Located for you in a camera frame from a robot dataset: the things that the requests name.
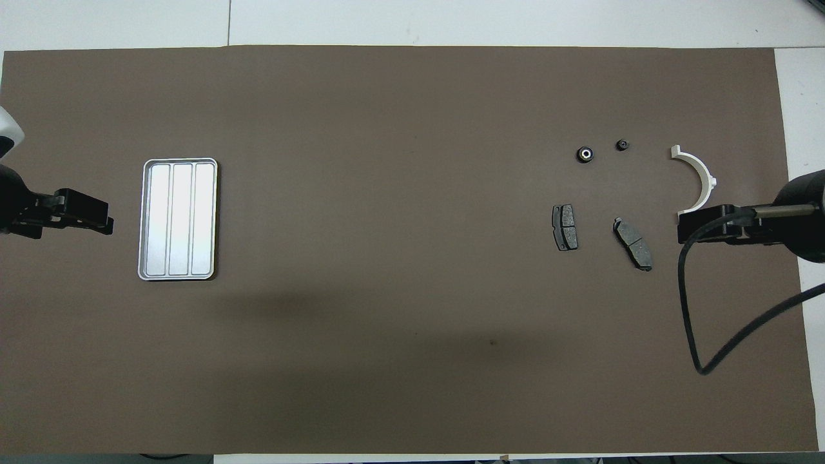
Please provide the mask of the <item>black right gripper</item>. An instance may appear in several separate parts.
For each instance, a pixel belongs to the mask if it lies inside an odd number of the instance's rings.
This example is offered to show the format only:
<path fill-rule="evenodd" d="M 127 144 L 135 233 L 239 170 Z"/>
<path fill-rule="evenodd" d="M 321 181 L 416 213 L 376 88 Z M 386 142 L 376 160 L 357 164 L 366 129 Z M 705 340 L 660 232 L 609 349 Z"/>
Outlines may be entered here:
<path fill-rule="evenodd" d="M 685 244 L 697 230 L 711 222 L 737 215 L 737 218 L 709 229 L 699 241 L 731 246 L 781 244 L 801 259 L 822 264 L 823 185 L 824 171 L 813 171 L 787 182 L 769 204 L 722 204 L 681 213 L 677 220 L 677 243 Z"/>

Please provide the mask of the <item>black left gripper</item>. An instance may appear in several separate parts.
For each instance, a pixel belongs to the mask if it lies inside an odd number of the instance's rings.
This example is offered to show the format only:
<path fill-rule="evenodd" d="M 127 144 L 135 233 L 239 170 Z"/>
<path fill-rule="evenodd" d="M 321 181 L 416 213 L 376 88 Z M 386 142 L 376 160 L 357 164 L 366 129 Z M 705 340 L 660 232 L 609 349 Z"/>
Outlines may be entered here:
<path fill-rule="evenodd" d="M 103 200 L 70 188 L 53 194 L 30 191 L 20 175 L 3 166 L 1 169 L 1 232 L 32 240 L 42 237 L 44 228 L 79 228 L 112 235 L 114 219 Z"/>

